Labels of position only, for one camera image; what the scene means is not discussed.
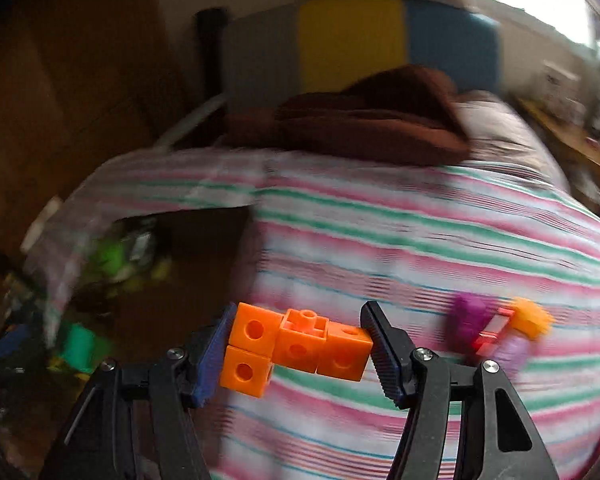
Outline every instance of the orange block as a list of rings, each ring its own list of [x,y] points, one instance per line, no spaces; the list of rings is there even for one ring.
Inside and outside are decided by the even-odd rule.
[[[271,359],[228,346],[224,353],[220,386],[261,397],[269,384],[272,371]]]
[[[369,334],[363,328],[330,320],[327,341],[316,371],[320,375],[359,381],[373,345]]]
[[[547,334],[554,322],[551,314],[531,300],[514,298],[509,307],[513,309],[514,314],[507,328],[518,330],[531,340]]]
[[[276,345],[282,314],[247,303],[238,304],[229,345],[270,358]]]
[[[313,310],[286,311],[271,360],[288,368],[313,374],[327,341],[329,320]]]

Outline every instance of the wooden desk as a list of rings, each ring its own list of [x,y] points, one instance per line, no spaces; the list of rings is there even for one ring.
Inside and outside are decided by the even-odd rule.
[[[516,98],[516,101],[525,114],[550,134],[550,142],[558,151],[600,177],[600,148],[594,148],[586,141],[587,133],[582,128],[552,117],[531,100]]]

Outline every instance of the bed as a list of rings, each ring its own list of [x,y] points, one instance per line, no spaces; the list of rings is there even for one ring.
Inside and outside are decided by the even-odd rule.
[[[389,34],[403,52],[405,27],[436,23],[418,21],[410,14],[414,9],[437,19],[445,15],[445,23],[461,20],[456,29],[422,26],[419,34],[426,41],[436,34],[455,34],[454,59],[465,52],[464,61],[456,68],[436,66],[442,61],[430,57],[427,64],[445,70],[461,91],[498,92],[495,23],[440,4],[427,8],[425,2],[375,0],[372,6],[377,4],[388,6],[382,7],[385,21],[376,32],[387,34],[386,20],[395,19],[395,27],[401,23],[399,34]],[[358,27],[360,20],[373,21],[379,9],[362,7],[354,13]],[[342,2],[328,2],[318,14],[324,17],[325,9],[339,16],[340,30],[349,34],[342,20],[350,14],[343,14]],[[302,54],[302,48],[280,37],[292,31],[285,20],[296,20],[301,10],[271,12],[238,20],[225,33],[230,108],[277,104],[298,91],[337,88],[405,62],[396,48],[384,53],[382,66],[368,63],[346,74],[303,75],[314,54]],[[271,31],[269,38],[254,34],[255,22]],[[467,33],[471,27],[477,27],[475,34]],[[416,41],[414,30],[409,28],[408,41]],[[471,38],[480,38],[475,48]],[[254,66],[258,50],[270,47],[267,41],[280,50],[267,57],[274,67]],[[488,55],[474,56],[485,41],[491,45]],[[371,49],[367,58],[373,51],[372,45],[358,48]],[[408,51],[414,56],[418,49],[411,45]],[[432,56],[431,49],[421,51]],[[293,64],[283,62],[284,56],[304,59],[295,75],[285,70]],[[472,73],[479,75],[474,84]],[[254,102],[256,94],[266,102]],[[275,150],[144,150],[113,159],[93,173],[48,222],[27,266],[46,278],[46,332],[52,341],[90,242],[113,221],[250,205],[264,236],[251,303],[279,311],[311,307],[330,319],[356,324],[362,303],[377,300],[416,345],[457,358],[447,351],[443,336],[453,294],[529,298],[556,321],[515,386],[560,477],[577,478],[600,439],[600,220],[565,192],[559,174],[550,173],[510,160],[407,168]],[[214,475],[235,479],[385,478],[406,417],[383,396],[371,363],[360,383],[279,367],[263,399],[232,394],[209,413],[222,435]],[[459,406],[453,405],[440,478],[453,476],[458,431]]]

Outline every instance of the red toy block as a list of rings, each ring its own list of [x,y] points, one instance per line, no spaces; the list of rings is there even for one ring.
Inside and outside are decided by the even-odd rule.
[[[330,320],[316,371],[320,375],[359,381],[373,345],[366,330]]]
[[[229,336],[229,345],[271,358],[282,318],[282,314],[272,310],[240,303]]]
[[[286,311],[282,319],[272,362],[313,374],[327,341],[329,320],[313,310]]]
[[[272,371],[271,359],[228,346],[224,353],[220,386],[252,397],[261,397],[269,384]]]

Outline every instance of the blue headboard panel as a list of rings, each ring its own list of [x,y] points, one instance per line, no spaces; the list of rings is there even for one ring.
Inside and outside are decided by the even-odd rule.
[[[459,92],[500,92],[498,22],[426,0],[407,0],[410,63],[437,68]]]

